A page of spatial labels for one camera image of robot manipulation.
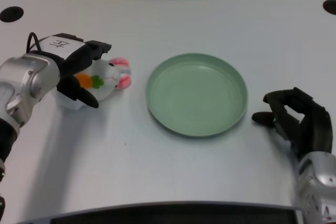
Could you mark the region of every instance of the robotic arm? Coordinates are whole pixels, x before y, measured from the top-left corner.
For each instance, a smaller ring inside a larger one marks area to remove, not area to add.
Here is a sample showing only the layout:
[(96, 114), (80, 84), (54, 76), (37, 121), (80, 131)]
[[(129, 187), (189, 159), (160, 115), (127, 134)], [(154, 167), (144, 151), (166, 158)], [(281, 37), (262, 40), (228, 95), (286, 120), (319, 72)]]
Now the robotic arm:
[[(32, 37), (35, 44), (30, 46)], [(31, 33), (26, 53), (3, 63), (0, 67), (0, 181), (5, 175), (4, 162), (19, 129), (29, 121), (34, 105), (51, 89), (57, 87), (73, 100), (98, 107), (95, 97), (81, 88), (73, 75), (88, 68), (93, 60), (100, 59), (110, 49), (109, 44), (94, 40), (83, 42), (69, 34), (57, 34), (39, 41)]]
[[(272, 112), (257, 112), (252, 119), (275, 127), (289, 140), (299, 161), (296, 192), (306, 224), (336, 223), (336, 157), (332, 150), (329, 113), (298, 88), (264, 96)], [(285, 105), (304, 114), (301, 122), (287, 113)]]

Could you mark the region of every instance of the plate rim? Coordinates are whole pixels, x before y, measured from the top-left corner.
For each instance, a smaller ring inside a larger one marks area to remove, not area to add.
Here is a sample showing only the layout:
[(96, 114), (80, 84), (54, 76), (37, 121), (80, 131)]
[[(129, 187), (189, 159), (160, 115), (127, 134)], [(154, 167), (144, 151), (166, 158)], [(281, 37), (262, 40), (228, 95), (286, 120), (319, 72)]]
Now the plate rim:
[[(184, 56), (184, 55), (204, 55), (204, 56), (210, 56), (210, 57), (213, 57), (213, 58), (216, 58), (218, 60), (221, 60), (223, 61), (224, 63), (228, 64), (231, 68), (233, 68), (238, 74), (239, 76), (241, 77), (242, 81), (243, 81), (243, 84), (244, 84), (244, 88), (245, 88), (245, 91), (246, 91), (246, 102), (244, 104), (244, 108), (243, 108), (243, 111), (241, 112), (241, 114), (239, 115), (239, 117), (237, 118), (236, 121), (234, 121), (230, 126), (228, 126), (226, 129), (224, 130), (220, 130), (216, 133), (211, 133), (211, 134), (202, 134), (202, 135), (195, 135), (195, 134), (189, 134), (189, 133), (185, 133), (185, 132), (181, 132), (179, 130), (175, 130), (175, 129), (172, 129), (171, 127), (167, 126), (166, 124), (164, 124), (163, 122), (161, 122), (158, 117), (153, 113), (153, 110), (151, 109), (150, 107), (150, 103), (149, 103), (149, 95), (148, 95), (148, 88), (149, 88), (149, 82), (151, 80), (151, 77), (152, 75), (154, 74), (154, 72), (159, 68), (159, 66), (161, 66), (162, 64), (164, 64), (166, 61), (169, 61), (173, 58), (176, 58), (176, 57), (180, 57), (180, 56)], [(149, 111), (151, 112), (152, 116), (162, 125), (164, 126), (165, 128), (167, 128), (168, 130), (172, 131), (172, 132), (175, 132), (175, 133), (178, 133), (180, 135), (184, 135), (184, 136), (190, 136), (190, 137), (208, 137), (208, 136), (214, 136), (214, 135), (218, 135), (218, 134), (221, 134), (227, 130), (229, 130), (230, 128), (232, 128), (234, 125), (236, 125), (241, 119), (242, 117), (245, 115), (246, 113), (246, 110), (247, 110), (247, 103), (248, 103), (248, 89), (247, 89), (247, 86), (246, 86), (246, 82), (243, 78), (243, 76), (240, 74), (240, 72), (234, 68), (230, 63), (228, 63), (227, 61), (219, 58), (219, 57), (216, 57), (216, 56), (213, 56), (213, 55), (209, 55), (209, 54), (204, 54), (204, 53), (201, 53), (201, 52), (187, 52), (187, 53), (184, 53), (184, 54), (180, 54), (180, 55), (175, 55), (175, 56), (172, 56), (172, 57), (169, 57), (168, 59), (162, 61), (161, 63), (159, 63), (153, 70), (152, 72), (150, 73), (148, 79), (147, 79), (147, 82), (146, 82), (146, 87), (145, 87), (145, 99), (146, 99), (146, 104), (147, 104), (147, 108), (149, 109)]]

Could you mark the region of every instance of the pink bunny ear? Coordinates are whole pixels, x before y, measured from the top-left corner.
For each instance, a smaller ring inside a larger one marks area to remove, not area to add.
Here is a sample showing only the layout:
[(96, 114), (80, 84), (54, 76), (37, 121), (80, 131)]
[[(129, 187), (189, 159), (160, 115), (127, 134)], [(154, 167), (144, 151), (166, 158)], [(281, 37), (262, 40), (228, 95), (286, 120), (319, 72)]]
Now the pink bunny ear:
[(130, 63), (128, 60), (124, 59), (124, 58), (113, 58), (112, 60), (110, 60), (110, 63), (114, 64), (114, 65), (122, 65), (125, 67), (129, 67)]
[(119, 84), (116, 86), (116, 89), (125, 89), (129, 85), (131, 85), (131, 77), (130, 76), (122, 76)]

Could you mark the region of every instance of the white table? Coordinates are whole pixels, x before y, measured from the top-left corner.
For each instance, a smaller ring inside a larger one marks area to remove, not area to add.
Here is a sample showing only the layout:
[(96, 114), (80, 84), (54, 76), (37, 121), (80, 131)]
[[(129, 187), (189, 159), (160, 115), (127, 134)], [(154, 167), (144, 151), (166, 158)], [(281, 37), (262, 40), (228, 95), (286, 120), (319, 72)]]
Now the white table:
[[(0, 22), (1, 63), (25, 51), (29, 32), (113, 44), (132, 85), (79, 112), (48, 94), (6, 161), (2, 223), (152, 201), (218, 200), (292, 205), (288, 142), (251, 122), (263, 96), (299, 87), (336, 118), (336, 16), (325, 0), (0, 0), (20, 6)], [(163, 60), (186, 52), (218, 56), (246, 81), (242, 121), (210, 139), (175, 135), (149, 115), (146, 80)]]

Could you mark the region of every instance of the black cable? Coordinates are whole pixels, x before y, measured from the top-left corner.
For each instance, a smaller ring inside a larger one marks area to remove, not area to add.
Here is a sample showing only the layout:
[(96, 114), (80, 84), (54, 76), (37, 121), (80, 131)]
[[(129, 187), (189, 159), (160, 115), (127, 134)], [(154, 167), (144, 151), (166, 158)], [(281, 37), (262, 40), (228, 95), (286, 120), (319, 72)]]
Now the black cable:
[(34, 37), (34, 41), (35, 41), (35, 45), (37, 47), (37, 51), (39, 53), (42, 52), (40, 42), (38, 41), (38, 38), (37, 38), (36, 34), (31, 32), (28, 36), (26, 54), (29, 53), (29, 51), (30, 51), (30, 42), (32, 41), (32, 37)]

